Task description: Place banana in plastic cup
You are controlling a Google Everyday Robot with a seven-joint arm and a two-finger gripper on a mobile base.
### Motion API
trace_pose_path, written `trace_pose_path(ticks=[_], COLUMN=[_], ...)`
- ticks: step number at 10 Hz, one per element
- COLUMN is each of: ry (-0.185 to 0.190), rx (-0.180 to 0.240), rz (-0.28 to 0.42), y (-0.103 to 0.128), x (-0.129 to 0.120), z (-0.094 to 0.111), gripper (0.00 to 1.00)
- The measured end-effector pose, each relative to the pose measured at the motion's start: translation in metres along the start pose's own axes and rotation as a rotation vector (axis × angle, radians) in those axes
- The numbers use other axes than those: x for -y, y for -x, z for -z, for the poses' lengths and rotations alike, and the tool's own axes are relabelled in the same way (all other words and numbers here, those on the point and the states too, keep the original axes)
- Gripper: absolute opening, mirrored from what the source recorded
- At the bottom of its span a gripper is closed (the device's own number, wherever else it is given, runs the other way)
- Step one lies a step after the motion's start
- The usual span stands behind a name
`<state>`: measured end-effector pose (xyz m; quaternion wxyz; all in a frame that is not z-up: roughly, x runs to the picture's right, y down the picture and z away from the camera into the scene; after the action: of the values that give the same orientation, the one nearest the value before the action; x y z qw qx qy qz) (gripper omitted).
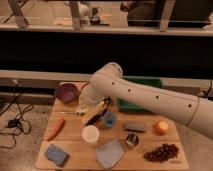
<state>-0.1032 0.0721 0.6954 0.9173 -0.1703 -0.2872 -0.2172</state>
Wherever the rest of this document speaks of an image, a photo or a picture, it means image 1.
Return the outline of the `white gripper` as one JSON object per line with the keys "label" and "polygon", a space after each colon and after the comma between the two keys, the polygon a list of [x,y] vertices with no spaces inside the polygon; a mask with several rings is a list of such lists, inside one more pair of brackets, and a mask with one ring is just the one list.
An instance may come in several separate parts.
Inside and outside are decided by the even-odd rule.
{"label": "white gripper", "polygon": [[83,115],[93,109],[100,110],[103,106],[104,96],[91,85],[85,85],[79,95],[77,114]]}

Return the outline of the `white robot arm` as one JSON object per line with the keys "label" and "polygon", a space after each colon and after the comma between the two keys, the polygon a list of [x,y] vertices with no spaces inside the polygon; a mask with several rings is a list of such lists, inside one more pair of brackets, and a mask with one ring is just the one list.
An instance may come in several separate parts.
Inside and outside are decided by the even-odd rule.
{"label": "white robot arm", "polygon": [[122,74],[115,62],[97,70],[80,94],[80,105],[92,106],[106,96],[118,97],[213,139],[213,101],[129,82]]}

